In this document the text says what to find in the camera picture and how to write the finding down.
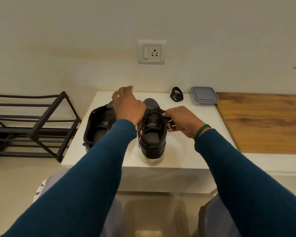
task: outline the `wall switch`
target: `wall switch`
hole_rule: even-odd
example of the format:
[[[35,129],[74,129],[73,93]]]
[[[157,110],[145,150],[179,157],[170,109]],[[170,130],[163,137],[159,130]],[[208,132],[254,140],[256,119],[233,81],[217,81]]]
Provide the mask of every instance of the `wall switch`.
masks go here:
[[[137,57],[139,64],[164,64],[166,40],[138,40]]]

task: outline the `blue sweater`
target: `blue sweater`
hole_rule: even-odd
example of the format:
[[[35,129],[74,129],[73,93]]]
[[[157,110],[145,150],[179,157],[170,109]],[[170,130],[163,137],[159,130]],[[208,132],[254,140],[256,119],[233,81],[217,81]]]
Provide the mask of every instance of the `blue sweater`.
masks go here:
[[[2,236],[99,236],[117,192],[134,125],[113,128]],[[205,159],[242,237],[296,237],[296,196],[250,162],[215,129],[195,150]]]

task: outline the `hand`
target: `hand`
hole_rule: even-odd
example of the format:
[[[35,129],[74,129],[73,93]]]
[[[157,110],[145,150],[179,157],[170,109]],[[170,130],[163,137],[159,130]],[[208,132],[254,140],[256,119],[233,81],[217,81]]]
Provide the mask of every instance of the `hand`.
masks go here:
[[[116,119],[127,119],[136,126],[144,116],[146,105],[136,100],[132,89],[132,86],[121,87],[113,93],[112,99]]]
[[[198,130],[205,125],[203,121],[197,118],[188,108],[185,106],[179,106],[175,108],[171,108],[166,110],[165,113],[162,114],[164,117],[170,117],[173,120],[173,123],[168,123],[168,131],[182,131],[184,135],[189,138],[194,139]],[[201,132],[203,134],[205,131],[209,130],[210,127],[207,127],[204,131]]]

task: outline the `black sneaker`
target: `black sneaker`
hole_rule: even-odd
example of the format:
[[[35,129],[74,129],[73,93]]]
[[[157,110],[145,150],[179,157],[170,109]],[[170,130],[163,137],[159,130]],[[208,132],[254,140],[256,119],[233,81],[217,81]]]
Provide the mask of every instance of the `black sneaker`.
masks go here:
[[[167,123],[170,119],[161,115],[165,111],[160,109],[154,99],[147,98],[143,103],[146,105],[146,112],[142,121],[137,125],[138,142],[143,153],[141,160],[145,164],[154,166],[163,160],[168,131]]]
[[[116,116],[112,101],[91,112],[83,135],[83,146],[86,147],[86,151],[111,129],[115,121]]]

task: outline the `gray pants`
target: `gray pants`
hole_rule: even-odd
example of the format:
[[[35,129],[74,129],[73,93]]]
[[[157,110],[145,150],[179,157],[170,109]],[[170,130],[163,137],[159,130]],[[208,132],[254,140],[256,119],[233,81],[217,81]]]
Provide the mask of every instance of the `gray pants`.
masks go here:
[[[69,169],[59,171],[55,175],[47,178],[36,191],[34,201],[42,196],[50,187],[52,187],[61,177],[63,177]],[[104,222],[103,230],[100,237],[124,237],[125,223],[123,217],[122,203],[118,199],[114,199]]]
[[[50,187],[52,187],[69,169],[59,171],[57,174],[42,182],[36,191],[34,200],[37,200]],[[206,205],[202,206],[198,214],[199,237],[241,237],[228,210],[216,195]],[[124,237],[125,223],[122,204],[116,198],[113,200],[100,237]]]

